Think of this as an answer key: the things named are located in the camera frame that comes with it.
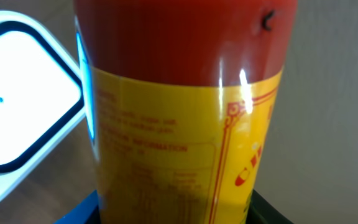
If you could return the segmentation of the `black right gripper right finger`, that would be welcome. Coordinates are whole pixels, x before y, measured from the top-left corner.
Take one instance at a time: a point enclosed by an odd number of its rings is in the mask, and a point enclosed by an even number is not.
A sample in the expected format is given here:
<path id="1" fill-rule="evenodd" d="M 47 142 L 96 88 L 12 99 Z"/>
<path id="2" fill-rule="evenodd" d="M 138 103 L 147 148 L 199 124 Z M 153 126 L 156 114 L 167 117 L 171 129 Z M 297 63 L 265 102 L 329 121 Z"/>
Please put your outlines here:
<path id="1" fill-rule="evenodd" d="M 293 224 L 293 222 L 253 190 L 247 213 L 247 224 Z"/>

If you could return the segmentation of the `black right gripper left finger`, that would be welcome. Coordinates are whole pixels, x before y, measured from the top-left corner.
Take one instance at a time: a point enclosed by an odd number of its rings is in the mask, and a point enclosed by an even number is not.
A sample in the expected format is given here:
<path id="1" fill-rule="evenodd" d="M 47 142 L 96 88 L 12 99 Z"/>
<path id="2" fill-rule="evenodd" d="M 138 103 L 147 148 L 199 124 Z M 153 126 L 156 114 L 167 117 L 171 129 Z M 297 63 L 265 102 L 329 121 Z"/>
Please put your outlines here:
<path id="1" fill-rule="evenodd" d="M 98 194 L 93 191 L 55 224 L 100 224 Z"/>

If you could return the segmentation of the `red chili sauce bottle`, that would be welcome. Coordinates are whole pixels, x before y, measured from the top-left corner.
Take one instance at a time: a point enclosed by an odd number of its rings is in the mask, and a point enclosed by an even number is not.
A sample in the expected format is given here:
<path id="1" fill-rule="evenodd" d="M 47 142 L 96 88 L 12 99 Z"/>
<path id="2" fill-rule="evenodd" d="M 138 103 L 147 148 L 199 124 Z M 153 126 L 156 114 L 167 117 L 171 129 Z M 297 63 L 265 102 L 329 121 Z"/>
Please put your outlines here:
<path id="1" fill-rule="evenodd" d="M 102 223 L 245 223 L 296 0 L 77 0 Z"/>

